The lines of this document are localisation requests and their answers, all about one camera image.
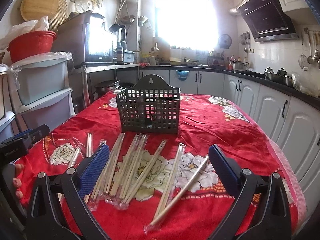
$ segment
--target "countertop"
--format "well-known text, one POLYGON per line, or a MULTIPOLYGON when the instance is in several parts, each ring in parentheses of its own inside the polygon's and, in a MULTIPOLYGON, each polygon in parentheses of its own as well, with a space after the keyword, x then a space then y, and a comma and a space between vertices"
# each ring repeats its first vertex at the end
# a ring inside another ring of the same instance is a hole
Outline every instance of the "countertop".
POLYGON ((184 70, 184 71, 206 71, 206 72, 216 72, 216 73, 223 73, 223 74, 228 74, 232 76, 236 76, 238 78, 244 78, 248 79, 257 83, 260 83, 264 86, 270 87, 274 90, 278 90, 281 93, 284 93, 288 96, 293 96, 295 98, 300 99, 301 101, 311 105, 318 111, 320 111, 320 98, 314 98, 312 96, 306 95, 304 93, 299 92, 298 90, 295 90, 294 88, 290 88, 286 85, 279 84, 267 79, 259 78, 259 77, 254 77, 238 72, 233 72, 229 70, 219 70, 219 69, 214 69, 214 68, 209 68, 209 67, 183 67, 183 66, 169 66, 169 65, 164 65, 164 66, 149 66, 149 67, 140 67, 140 70, 147 69, 169 69, 169 70, 184 70))

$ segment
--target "table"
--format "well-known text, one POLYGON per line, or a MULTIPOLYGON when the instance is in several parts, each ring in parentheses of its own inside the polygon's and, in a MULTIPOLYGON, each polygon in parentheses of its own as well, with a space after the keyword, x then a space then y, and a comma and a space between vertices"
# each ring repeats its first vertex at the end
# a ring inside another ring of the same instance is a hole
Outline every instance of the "table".
POLYGON ((126 65, 82 65, 80 68, 75 69, 72 74, 81 74, 82 79, 82 89, 84 95, 84 107, 87 108, 90 105, 89 89, 88 89, 88 79, 87 74, 93 72, 99 72, 104 70, 114 70, 114 78, 117 78, 117 69, 138 67, 139 64, 126 64, 126 65))

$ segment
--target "window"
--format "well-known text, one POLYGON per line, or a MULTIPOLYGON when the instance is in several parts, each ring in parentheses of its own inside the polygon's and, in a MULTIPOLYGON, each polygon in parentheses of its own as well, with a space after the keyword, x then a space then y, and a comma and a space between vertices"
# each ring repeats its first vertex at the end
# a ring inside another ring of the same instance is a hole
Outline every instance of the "window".
POLYGON ((155 35, 170 46, 212 50, 217 23, 209 0, 156 0, 155 35))

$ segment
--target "pot lid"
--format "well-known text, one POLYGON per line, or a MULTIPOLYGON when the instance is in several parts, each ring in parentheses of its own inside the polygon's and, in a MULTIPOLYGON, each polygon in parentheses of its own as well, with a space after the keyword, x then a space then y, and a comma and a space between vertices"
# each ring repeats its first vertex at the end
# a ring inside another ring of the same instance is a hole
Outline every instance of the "pot lid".
POLYGON ((117 79, 113 79, 113 80, 106 80, 103 81, 99 84, 96 84, 94 87, 95 88, 105 88, 105 87, 113 87, 115 86, 117 83, 119 83, 120 81, 117 79))

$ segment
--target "floral tablecloth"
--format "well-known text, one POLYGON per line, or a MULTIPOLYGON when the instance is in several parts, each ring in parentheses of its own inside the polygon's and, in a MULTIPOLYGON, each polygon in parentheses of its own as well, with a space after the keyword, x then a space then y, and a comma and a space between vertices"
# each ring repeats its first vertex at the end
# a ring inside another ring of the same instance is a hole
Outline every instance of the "floral tablecloth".
MULTIPOLYGON (((115 93, 107 93, 59 126, 19 160, 25 165, 20 175, 23 205, 28 205, 33 182, 39 172, 45 171, 49 176, 63 173, 77 146, 82 147, 77 164, 81 162, 85 157, 89 132, 93 133, 94 149, 98 147, 100 139, 107 140, 109 147, 113 147, 121 133, 115 93)), ((117 168, 121 167, 134 135, 133 132, 126 132, 117 168)), ((249 168, 255 174, 270 176, 272 172, 279 172, 290 203, 292 230, 302 222, 304 198, 285 157, 258 125, 229 101, 208 95, 182 94, 178 134, 150 134, 138 173, 146 167, 163 139, 168 142, 129 208, 121 211, 100 201, 97 211, 93 212, 113 240, 207 239, 227 213, 234 198, 226 193, 212 165, 208 163, 192 187, 168 213, 161 229, 145 235, 143 227, 153 219, 179 142, 187 147, 179 164, 175 194, 192 177, 208 153, 208 148, 217 144, 227 157, 234 158, 242 168, 249 168)), ((238 233, 248 228, 258 201, 259 195, 255 195, 238 233)), ((70 228, 80 233, 70 214, 65 212, 65 215, 70 228)))

